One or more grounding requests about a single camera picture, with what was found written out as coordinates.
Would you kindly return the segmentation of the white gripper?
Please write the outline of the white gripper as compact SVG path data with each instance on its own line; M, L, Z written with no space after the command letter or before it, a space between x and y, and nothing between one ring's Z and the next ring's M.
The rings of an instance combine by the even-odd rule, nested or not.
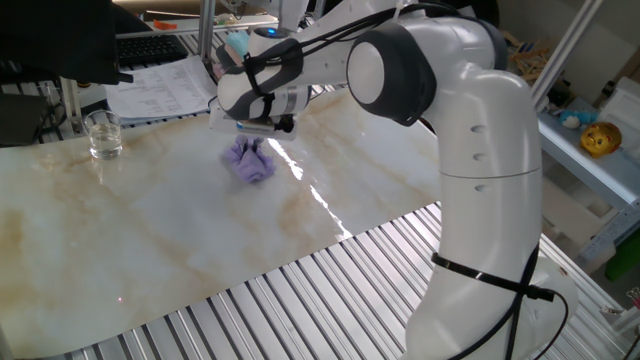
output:
M219 99L212 98L209 103L209 126L221 133L247 136L247 150L257 151L262 138L292 141L297 135L297 122L291 117L276 116L275 120L234 120L221 108Z

